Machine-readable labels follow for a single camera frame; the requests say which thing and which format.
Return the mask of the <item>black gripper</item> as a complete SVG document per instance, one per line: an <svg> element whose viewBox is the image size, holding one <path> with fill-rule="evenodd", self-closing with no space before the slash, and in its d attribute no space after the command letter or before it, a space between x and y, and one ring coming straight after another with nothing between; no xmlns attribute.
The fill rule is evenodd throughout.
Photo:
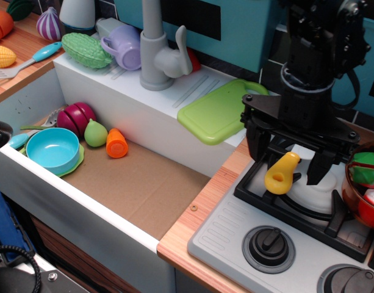
<svg viewBox="0 0 374 293"><path fill-rule="evenodd" d="M330 171L333 153L347 155L360 141L360 135L334 115L333 85L284 81L282 95L244 95L241 121L250 156L260 161L272 136L309 148L316 153L307 169L307 185L317 185Z"/></svg>

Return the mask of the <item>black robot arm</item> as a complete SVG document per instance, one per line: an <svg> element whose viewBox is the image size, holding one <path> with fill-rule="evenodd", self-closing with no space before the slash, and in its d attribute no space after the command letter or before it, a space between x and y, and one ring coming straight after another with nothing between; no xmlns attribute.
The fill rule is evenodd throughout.
<svg viewBox="0 0 374 293"><path fill-rule="evenodd" d="M247 94L241 121L250 156L260 161L279 137L314 151L307 183L318 184L334 164L348 156L359 135L335 113L356 105L332 99L335 81L348 76L355 95L360 85L354 69L365 64L365 1L281 1L287 10L290 49L282 66L282 94Z"/></svg>

